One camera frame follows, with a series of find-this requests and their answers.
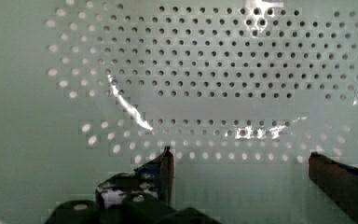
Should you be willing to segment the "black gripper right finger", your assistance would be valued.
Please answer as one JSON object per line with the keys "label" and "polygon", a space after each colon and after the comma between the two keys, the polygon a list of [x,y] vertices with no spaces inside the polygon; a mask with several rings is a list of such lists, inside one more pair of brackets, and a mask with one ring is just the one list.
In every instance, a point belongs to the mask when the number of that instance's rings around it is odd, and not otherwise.
{"label": "black gripper right finger", "polygon": [[312,152],[309,179],[358,224],[358,168]]}

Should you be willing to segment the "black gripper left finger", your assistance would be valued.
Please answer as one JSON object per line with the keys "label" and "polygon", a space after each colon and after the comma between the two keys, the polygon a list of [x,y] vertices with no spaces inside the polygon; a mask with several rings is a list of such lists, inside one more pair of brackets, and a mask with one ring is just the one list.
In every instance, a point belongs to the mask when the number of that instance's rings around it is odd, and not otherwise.
{"label": "black gripper left finger", "polygon": [[131,173],[104,180],[94,200],[61,203],[45,224],[221,224],[193,207],[171,207],[174,156],[166,146]]}

